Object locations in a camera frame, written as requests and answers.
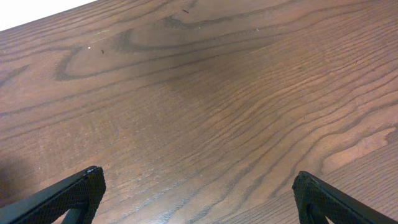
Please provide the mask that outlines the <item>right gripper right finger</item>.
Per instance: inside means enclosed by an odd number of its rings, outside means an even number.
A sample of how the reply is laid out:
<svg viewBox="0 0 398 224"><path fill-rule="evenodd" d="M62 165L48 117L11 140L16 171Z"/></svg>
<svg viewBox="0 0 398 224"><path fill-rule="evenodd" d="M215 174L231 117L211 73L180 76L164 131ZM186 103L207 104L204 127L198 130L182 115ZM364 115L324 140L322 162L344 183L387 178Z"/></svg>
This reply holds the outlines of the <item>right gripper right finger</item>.
<svg viewBox="0 0 398 224"><path fill-rule="evenodd" d="M306 171L298 173L292 190L301 224L397 224Z"/></svg>

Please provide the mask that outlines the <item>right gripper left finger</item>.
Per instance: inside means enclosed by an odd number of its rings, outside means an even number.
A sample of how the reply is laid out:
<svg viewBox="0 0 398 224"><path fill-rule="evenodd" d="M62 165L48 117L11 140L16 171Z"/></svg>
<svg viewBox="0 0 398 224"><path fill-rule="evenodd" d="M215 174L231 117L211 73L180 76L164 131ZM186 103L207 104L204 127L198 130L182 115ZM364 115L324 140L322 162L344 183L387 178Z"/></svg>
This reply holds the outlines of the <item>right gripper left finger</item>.
<svg viewBox="0 0 398 224"><path fill-rule="evenodd" d="M1 209L1 223L91 224L106 191L103 169L90 166Z"/></svg>

